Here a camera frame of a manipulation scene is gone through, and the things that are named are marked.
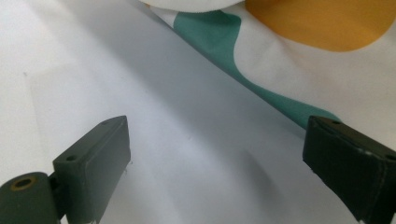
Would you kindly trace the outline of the white cloth tote bag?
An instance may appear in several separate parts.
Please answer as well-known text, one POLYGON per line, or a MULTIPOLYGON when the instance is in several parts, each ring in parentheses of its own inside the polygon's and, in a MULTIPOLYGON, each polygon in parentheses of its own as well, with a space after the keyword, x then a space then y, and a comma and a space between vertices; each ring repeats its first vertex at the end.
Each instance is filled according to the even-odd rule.
POLYGON ((396 0, 139 0, 294 122, 396 150, 396 0))

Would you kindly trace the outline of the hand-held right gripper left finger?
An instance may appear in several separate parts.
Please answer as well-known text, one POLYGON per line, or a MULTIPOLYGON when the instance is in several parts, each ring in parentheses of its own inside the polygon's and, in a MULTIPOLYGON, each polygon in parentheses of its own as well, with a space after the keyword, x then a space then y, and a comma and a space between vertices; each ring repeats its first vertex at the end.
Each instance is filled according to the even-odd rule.
POLYGON ((131 160, 128 120, 100 122, 53 161, 59 183, 67 187, 69 224, 98 223, 131 160))

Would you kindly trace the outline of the pale table cover sheet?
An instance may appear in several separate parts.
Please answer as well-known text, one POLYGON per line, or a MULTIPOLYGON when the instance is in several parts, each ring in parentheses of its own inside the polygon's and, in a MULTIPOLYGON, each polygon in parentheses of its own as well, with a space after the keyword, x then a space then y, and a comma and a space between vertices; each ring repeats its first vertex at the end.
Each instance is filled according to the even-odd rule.
POLYGON ((103 224, 359 224, 304 163, 305 126, 139 0, 0 0, 0 185, 102 120, 132 160, 103 224))

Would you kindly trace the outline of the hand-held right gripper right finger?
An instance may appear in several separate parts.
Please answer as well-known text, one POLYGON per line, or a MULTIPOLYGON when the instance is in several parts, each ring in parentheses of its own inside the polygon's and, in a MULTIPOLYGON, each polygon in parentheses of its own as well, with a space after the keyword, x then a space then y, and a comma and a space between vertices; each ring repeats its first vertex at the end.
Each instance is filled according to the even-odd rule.
POLYGON ((396 152, 344 123, 312 116, 303 161, 364 224, 396 214, 396 152))

